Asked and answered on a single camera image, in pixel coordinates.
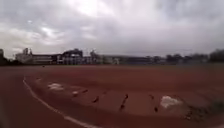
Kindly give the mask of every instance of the treeline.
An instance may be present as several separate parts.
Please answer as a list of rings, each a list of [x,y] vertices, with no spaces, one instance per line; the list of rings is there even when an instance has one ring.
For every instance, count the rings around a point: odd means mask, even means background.
[[[19,62],[18,60],[9,60],[6,58],[0,58],[0,66],[19,66],[19,65],[23,65],[21,62]]]
[[[187,56],[181,56],[180,54],[167,55],[166,62],[177,63],[177,62],[208,62],[208,63],[219,63],[224,62],[224,49],[217,49],[210,54],[191,54]]]

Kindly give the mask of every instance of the cloud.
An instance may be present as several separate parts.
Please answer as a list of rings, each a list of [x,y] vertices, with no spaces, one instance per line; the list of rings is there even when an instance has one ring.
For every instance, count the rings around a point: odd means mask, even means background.
[[[223,6],[223,0],[0,0],[0,47],[7,56],[24,47],[208,53],[224,47]]]

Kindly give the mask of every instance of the white lane line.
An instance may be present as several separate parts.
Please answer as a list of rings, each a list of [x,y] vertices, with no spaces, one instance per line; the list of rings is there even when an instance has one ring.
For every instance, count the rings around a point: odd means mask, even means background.
[[[33,92],[33,90],[31,89],[31,87],[26,83],[26,78],[25,77],[23,78],[23,83],[24,83],[26,89],[30,92],[30,94],[32,95],[33,98],[35,98],[36,100],[38,100],[40,103],[42,103],[45,107],[47,107],[51,111],[53,111],[53,112],[61,115],[65,120],[68,120],[68,121],[70,121],[70,122],[72,122],[74,124],[80,125],[80,126],[82,126],[84,128],[102,128],[102,127],[98,127],[98,126],[95,126],[95,125],[88,124],[86,122],[80,121],[78,119],[75,119],[75,118],[73,118],[71,116],[68,116],[68,115],[64,114],[63,112],[61,112],[61,111],[53,108],[52,106],[50,106],[49,104],[47,104],[45,101],[43,101],[42,99],[40,99],[37,96],[37,94],[35,94]]]

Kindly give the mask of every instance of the building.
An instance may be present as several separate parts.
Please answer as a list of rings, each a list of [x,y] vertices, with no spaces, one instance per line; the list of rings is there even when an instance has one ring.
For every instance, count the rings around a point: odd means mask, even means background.
[[[62,54],[55,54],[51,56],[52,64],[78,65],[83,64],[83,51],[73,49],[65,51]]]
[[[24,49],[22,53],[16,54],[16,60],[34,65],[146,65],[152,62],[149,57],[99,55],[94,51],[90,52],[90,56],[83,56],[83,51],[79,49],[68,50],[62,54],[33,54],[28,48]]]
[[[51,54],[33,54],[28,48],[16,54],[15,59],[23,64],[52,64]]]

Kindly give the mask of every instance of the ground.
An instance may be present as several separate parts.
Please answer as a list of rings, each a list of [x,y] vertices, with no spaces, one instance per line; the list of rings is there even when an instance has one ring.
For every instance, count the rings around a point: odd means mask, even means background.
[[[0,72],[5,127],[210,128],[223,123],[221,64],[5,67]]]

